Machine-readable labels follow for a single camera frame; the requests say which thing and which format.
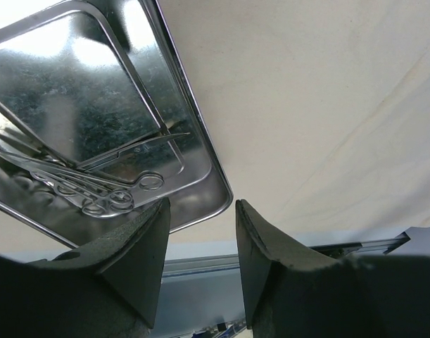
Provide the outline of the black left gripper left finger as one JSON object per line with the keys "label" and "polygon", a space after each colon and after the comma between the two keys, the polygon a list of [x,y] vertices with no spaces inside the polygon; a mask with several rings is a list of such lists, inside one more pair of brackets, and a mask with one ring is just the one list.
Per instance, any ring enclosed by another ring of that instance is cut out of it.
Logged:
{"label": "black left gripper left finger", "polygon": [[0,337],[147,337],[154,327],[170,202],[52,260],[0,256]]}

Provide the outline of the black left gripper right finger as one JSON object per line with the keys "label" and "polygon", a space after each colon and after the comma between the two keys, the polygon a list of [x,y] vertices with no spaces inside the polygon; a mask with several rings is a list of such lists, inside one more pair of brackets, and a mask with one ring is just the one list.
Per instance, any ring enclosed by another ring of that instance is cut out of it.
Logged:
{"label": "black left gripper right finger", "polygon": [[238,200],[246,325],[255,337],[430,337],[429,256],[325,256]]}

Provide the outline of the steel instrument tray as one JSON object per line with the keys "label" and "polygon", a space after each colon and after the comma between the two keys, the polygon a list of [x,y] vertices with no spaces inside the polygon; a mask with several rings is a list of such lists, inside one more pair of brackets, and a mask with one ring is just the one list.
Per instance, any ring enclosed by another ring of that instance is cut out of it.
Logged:
{"label": "steel instrument tray", "polygon": [[83,214],[0,157],[0,210],[78,247],[169,199],[178,231],[225,211],[233,194],[157,1],[0,1],[0,143],[86,163],[150,134],[177,139],[183,171],[129,189],[134,209]]}

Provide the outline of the beige cloth wrap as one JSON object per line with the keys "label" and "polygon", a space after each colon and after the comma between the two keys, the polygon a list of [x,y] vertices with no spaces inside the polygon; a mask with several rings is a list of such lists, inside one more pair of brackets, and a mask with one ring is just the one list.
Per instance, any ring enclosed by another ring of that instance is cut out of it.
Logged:
{"label": "beige cloth wrap", "polygon": [[[233,202],[305,232],[430,227],[430,1],[157,1],[229,207],[173,243],[234,241]],[[74,248],[0,210],[0,253]]]}

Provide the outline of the steel surgical forceps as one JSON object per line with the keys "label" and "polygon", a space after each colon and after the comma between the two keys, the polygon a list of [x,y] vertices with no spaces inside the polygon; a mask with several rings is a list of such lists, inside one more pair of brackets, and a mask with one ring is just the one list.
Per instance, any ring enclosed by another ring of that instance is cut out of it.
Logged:
{"label": "steel surgical forceps", "polygon": [[111,218],[134,209],[134,197],[128,188],[114,181],[100,182],[98,177],[79,173],[58,164],[43,161],[19,151],[12,152],[0,143],[0,157],[27,171],[30,176],[52,188],[55,195],[67,199],[83,214],[95,218]]}

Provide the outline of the steel curved scissors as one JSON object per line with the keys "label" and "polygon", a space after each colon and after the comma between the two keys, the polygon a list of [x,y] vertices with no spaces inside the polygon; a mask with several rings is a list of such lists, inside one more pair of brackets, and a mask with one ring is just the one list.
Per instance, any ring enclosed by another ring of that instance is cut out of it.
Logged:
{"label": "steel curved scissors", "polygon": [[86,163],[74,165],[66,165],[53,156],[32,157],[3,149],[0,149],[0,157],[42,177],[54,175],[121,189],[143,186],[146,190],[155,190],[162,187],[166,179],[183,171],[184,159],[175,141],[189,135],[188,132],[150,134]]}

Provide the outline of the aluminium front rail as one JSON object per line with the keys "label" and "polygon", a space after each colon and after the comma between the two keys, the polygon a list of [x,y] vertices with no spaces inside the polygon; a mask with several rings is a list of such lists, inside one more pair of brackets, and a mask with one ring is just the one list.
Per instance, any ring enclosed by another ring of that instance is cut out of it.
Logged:
{"label": "aluminium front rail", "polygon": [[[337,230],[305,232],[293,236],[298,242],[334,256],[351,253],[386,253],[410,240],[400,228],[387,230]],[[163,279],[218,273],[239,268],[236,242],[170,244],[165,257]]]}

